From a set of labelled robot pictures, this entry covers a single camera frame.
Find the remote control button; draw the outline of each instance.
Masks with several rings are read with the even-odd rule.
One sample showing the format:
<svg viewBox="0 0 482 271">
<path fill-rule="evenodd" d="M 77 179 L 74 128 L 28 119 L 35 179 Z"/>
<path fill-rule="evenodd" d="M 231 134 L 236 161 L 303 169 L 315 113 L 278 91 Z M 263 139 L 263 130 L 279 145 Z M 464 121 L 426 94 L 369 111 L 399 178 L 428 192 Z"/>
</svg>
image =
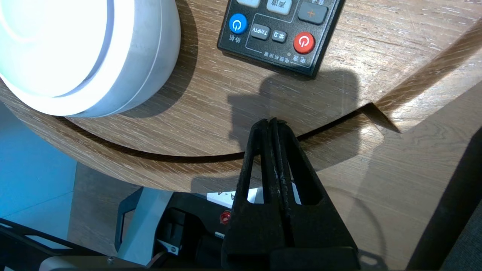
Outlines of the remote control button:
<svg viewBox="0 0 482 271">
<path fill-rule="evenodd" d="M 257 8 L 261 0 L 238 0 L 238 3 L 243 6 Z"/>
<path fill-rule="evenodd" d="M 288 15 L 290 13 L 292 0 L 268 0 L 266 8 L 274 13 Z"/>
<path fill-rule="evenodd" d="M 286 32 L 275 30 L 273 31 L 271 39 L 279 43 L 284 43 L 286 41 Z"/>
<path fill-rule="evenodd" d="M 269 27 L 253 24 L 251 27 L 251 37 L 264 41 L 267 40 L 269 37 Z"/>
<path fill-rule="evenodd" d="M 236 13 L 229 19 L 229 29 L 234 34 L 242 34 L 248 29 L 248 20 L 241 13 Z"/>
<path fill-rule="evenodd" d="M 293 41 L 295 50 L 300 54 L 308 54 L 315 48 L 315 38 L 309 32 L 301 32 Z"/>
<path fill-rule="evenodd" d="M 302 21 L 309 22 L 316 25 L 321 25 L 325 20 L 328 8 L 313 3 L 301 3 L 298 18 Z"/>
</svg>

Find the red power button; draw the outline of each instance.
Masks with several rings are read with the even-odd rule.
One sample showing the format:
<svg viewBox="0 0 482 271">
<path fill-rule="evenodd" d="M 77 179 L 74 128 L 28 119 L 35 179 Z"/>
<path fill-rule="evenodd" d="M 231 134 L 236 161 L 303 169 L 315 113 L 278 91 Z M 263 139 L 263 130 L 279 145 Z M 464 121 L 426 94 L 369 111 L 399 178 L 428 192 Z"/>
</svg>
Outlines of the red power button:
<svg viewBox="0 0 482 271">
<path fill-rule="evenodd" d="M 301 32 L 293 41 L 295 50 L 300 54 L 308 54 L 315 48 L 315 38 L 309 32 Z"/>
</svg>

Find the round wooden tabletop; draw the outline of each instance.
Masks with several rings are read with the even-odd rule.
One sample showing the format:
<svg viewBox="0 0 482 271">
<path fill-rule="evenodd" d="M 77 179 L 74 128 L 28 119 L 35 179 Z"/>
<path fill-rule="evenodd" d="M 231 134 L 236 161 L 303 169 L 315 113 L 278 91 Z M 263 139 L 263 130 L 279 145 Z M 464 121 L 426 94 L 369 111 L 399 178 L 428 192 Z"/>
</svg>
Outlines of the round wooden tabletop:
<svg viewBox="0 0 482 271">
<path fill-rule="evenodd" d="M 303 148 L 321 170 L 380 144 L 376 125 L 406 131 L 482 81 L 477 1 L 346 0 L 315 80 L 222 54 L 216 41 L 227 1 L 176 3 L 179 59 L 145 104 L 98 119 L 53 117 L 25 106 L 1 81 L 0 100 L 96 170 L 200 192 L 235 187 L 240 152 L 259 119 L 277 117 L 308 133 Z"/>
</svg>

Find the black remote control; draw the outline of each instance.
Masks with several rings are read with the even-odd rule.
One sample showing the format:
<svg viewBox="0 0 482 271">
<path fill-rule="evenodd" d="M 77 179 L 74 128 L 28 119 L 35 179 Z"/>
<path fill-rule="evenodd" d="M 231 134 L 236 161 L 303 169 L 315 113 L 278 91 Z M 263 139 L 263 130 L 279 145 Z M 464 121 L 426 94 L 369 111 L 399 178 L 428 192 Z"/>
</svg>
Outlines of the black remote control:
<svg viewBox="0 0 482 271">
<path fill-rule="evenodd" d="M 345 0 L 229 0 L 218 49 L 316 77 Z"/>
</svg>

